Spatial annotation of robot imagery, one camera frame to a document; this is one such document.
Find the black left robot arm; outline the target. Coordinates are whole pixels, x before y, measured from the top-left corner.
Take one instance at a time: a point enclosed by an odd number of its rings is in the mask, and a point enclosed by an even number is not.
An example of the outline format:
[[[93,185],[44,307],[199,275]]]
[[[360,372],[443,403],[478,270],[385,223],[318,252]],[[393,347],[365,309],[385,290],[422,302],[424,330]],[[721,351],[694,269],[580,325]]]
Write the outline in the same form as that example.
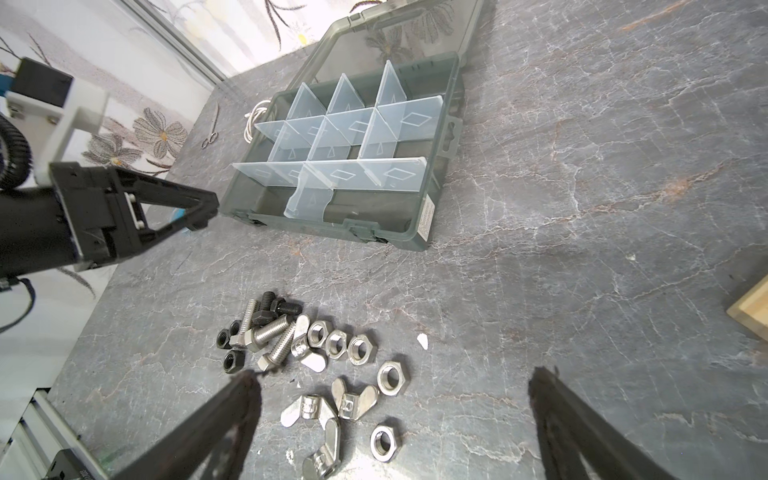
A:
[[[139,151],[100,132],[109,95],[31,58],[1,77],[1,288],[33,273],[94,270],[205,228],[215,193],[127,169]]]

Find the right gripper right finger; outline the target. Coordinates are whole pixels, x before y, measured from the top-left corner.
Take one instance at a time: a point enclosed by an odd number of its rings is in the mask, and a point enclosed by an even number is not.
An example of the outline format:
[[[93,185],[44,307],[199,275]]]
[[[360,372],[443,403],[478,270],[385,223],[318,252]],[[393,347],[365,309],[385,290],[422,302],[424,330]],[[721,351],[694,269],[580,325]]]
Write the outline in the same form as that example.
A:
[[[541,460],[548,479],[670,479],[665,469],[626,439],[545,367],[528,384]]]

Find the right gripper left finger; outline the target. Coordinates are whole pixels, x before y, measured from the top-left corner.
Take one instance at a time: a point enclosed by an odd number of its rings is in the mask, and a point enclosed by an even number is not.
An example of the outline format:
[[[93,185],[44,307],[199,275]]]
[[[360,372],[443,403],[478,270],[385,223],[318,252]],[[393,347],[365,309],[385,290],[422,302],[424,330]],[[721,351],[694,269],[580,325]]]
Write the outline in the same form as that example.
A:
[[[116,479],[238,479],[262,413],[260,374],[242,370]]]

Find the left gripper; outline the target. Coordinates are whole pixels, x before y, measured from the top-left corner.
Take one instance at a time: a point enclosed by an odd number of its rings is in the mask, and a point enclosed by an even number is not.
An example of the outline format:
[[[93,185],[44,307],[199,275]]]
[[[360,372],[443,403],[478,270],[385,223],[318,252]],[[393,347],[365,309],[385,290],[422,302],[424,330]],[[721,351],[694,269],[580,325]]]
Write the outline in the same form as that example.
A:
[[[120,167],[49,167],[56,210],[47,245],[47,267],[112,265],[145,253],[183,229],[207,227],[219,208],[217,195]],[[144,206],[183,210],[156,229]]]

